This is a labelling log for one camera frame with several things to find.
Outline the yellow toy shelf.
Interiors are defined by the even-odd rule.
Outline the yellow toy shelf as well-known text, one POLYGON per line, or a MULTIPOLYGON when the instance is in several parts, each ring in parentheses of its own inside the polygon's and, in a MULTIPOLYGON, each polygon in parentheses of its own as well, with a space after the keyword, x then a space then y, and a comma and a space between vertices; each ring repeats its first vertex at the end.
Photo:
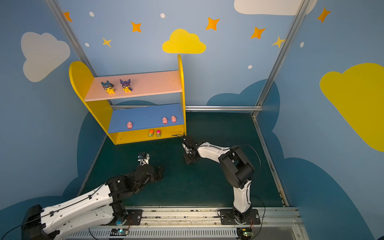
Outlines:
POLYGON ((94 77, 90 69, 82 62, 71 63, 69 67, 71 85, 89 110, 100 127, 115 145, 136 142, 168 139, 186 135, 186 101, 185 79, 182 57, 178 55, 178 70, 154 72, 146 74, 120 75, 110 77, 94 77), (125 93, 120 79, 131 79, 132 92, 125 93), (108 94, 101 82, 109 81, 114 85, 115 94, 108 94), (155 106, 122 106, 110 105, 110 100, 180 94, 180 102, 176 104, 155 106), (171 116, 177 117, 177 122, 171 121, 171 116), (129 130, 127 123, 131 121, 133 128, 129 130), (149 137, 149 131, 154 130, 154 136, 149 137), (157 130, 162 136, 156 137, 157 130))

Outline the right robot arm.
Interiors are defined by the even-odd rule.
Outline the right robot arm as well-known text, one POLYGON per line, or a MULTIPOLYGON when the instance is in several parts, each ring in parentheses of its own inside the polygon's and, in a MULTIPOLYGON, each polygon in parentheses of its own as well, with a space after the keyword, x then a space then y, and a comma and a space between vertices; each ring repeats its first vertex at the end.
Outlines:
POLYGON ((249 218, 252 211, 250 188, 255 168, 241 147, 219 147, 208 142, 197 142, 192 136, 182 136, 186 164, 195 164, 200 159, 209 159, 222 167, 224 175, 233 187, 233 216, 239 224, 249 218))

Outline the purple creature toy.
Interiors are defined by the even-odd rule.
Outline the purple creature toy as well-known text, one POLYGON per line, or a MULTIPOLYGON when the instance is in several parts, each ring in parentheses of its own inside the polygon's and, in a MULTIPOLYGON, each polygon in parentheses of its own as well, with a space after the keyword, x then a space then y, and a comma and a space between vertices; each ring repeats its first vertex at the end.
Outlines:
POLYGON ((122 79, 120 79, 120 83, 125 93, 133 91, 133 89, 131 88, 131 79, 128 79, 127 81, 123 81, 122 79))

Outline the right controller board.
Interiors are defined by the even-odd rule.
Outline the right controller board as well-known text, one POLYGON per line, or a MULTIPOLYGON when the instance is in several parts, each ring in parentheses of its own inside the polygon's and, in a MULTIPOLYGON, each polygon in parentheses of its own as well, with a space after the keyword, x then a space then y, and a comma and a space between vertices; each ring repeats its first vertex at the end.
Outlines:
POLYGON ((251 240, 254 232, 251 228, 237 228, 237 240, 251 240))

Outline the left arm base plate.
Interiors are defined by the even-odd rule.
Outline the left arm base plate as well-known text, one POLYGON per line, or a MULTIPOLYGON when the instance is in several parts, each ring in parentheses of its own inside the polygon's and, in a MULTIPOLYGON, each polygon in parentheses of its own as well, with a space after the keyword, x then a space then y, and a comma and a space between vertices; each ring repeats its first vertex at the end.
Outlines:
POLYGON ((115 224, 117 226, 138 226, 141 223, 143 210, 127 209, 122 214, 118 215, 115 224))

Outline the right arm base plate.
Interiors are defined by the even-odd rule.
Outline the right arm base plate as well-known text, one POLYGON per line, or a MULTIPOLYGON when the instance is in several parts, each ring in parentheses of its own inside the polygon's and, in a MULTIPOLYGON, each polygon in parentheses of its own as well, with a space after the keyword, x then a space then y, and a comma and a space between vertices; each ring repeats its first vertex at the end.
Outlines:
POLYGON ((240 213, 234 209, 220 209, 219 216, 222 225, 260 225, 261 216, 258 210, 249 208, 240 213))

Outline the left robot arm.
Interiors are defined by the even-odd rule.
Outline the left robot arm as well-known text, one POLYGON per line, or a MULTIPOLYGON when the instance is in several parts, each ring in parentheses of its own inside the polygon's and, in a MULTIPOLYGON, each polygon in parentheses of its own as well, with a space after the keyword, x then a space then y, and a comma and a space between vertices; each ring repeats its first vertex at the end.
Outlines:
POLYGON ((123 200, 140 192, 147 184, 162 180, 163 174, 162 167, 144 164, 64 203, 45 208, 35 205, 25 215, 21 226, 22 239, 62 240, 95 226, 123 225, 129 220, 123 200))

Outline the left controller board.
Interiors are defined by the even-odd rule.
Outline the left controller board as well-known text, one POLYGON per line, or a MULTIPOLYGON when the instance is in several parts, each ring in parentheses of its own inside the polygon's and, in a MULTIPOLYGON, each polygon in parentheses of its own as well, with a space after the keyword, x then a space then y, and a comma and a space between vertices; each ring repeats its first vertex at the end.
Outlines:
POLYGON ((110 237, 126 237, 129 235, 128 228, 111 229, 110 237))

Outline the controller board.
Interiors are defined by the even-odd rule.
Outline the controller board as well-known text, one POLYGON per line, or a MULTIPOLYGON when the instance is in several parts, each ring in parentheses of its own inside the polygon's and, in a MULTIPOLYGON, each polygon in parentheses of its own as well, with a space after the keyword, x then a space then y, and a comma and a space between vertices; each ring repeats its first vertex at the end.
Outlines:
POLYGON ((128 228, 111 229, 110 237, 126 237, 129 235, 128 228))
POLYGON ((237 228, 237 240, 251 240, 254 232, 251 228, 237 228))

